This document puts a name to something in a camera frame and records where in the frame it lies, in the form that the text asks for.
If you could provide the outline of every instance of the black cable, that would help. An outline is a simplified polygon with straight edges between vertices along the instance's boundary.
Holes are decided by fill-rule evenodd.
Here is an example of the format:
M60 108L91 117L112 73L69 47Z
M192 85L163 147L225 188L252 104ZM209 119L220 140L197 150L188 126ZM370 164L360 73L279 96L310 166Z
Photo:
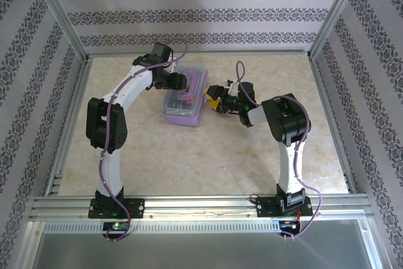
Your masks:
M260 197L259 197L258 195L250 195L250 196L249 196L249 201L250 201L252 204L257 205L257 204L258 204L257 201L256 201L257 198L260 198Z
M151 83L150 85L148 85L148 87L146 87L145 90L149 91L150 89L152 89L153 86L154 86L154 82Z

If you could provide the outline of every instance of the gray metal panel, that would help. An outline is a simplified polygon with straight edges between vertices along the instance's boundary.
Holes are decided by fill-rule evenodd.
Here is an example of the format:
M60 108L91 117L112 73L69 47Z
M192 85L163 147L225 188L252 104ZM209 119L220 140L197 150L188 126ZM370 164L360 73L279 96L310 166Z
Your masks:
M286 241L273 233L43 234L34 268L371 268L356 220L316 222Z

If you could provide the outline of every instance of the metal grille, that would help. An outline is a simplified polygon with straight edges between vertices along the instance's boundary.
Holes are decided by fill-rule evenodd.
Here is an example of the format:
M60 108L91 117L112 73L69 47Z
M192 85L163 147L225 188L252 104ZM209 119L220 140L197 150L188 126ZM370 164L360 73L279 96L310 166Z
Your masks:
M102 222L48 222L45 234L99 234ZM277 220L217 222L132 222L130 230L139 234L169 233L259 233L280 232Z

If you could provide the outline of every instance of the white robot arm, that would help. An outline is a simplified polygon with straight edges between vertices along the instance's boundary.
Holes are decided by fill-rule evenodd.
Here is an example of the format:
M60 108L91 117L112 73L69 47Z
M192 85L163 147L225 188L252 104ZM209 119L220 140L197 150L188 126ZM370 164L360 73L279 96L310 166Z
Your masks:
M97 215L116 217L122 213L124 199L120 179L120 148L127 138L125 113L130 105L147 88L186 88L185 75L165 70L165 63L171 55L171 48L155 43L151 54L134 60L130 72L115 89L101 99L92 98L88 102L86 136L98 153L100 177L90 210L93 208Z
M298 179L302 181L303 134L307 125L302 109L285 98L295 99L292 94L273 98L247 113L251 125L269 123L271 133L278 142L280 179L276 198L284 212L305 203L305 189Z
M141 69L141 66L132 66L130 72L121 81L121 83L126 81L130 76ZM121 83L119 83L119 85L117 85L110 93L103 97L104 102L109 103L111 97L115 94L115 91L121 85ZM123 107L123 112L126 113L138 95L151 84L152 72L144 71L140 73L138 76L132 78L128 81L128 83L126 83L122 90L117 94L117 97L113 100L112 104L121 105ZM103 149L100 147L97 147L96 149L96 152L98 153L98 160L101 157L102 150ZM114 150L111 154L108 152L105 153L104 160L102 162L102 172L112 194L117 196L123 188L122 181L120 179L120 149ZM100 194L106 197L110 196L101 180L99 180L98 191Z

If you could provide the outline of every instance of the clear plastic container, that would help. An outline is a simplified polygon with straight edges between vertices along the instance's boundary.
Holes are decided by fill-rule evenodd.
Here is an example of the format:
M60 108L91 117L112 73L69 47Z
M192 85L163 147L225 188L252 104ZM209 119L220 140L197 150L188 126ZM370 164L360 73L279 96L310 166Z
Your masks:
M162 113L170 123L196 126L199 123L208 72L203 63L194 61L179 61L173 72L186 75L187 88L182 91L168 91Z

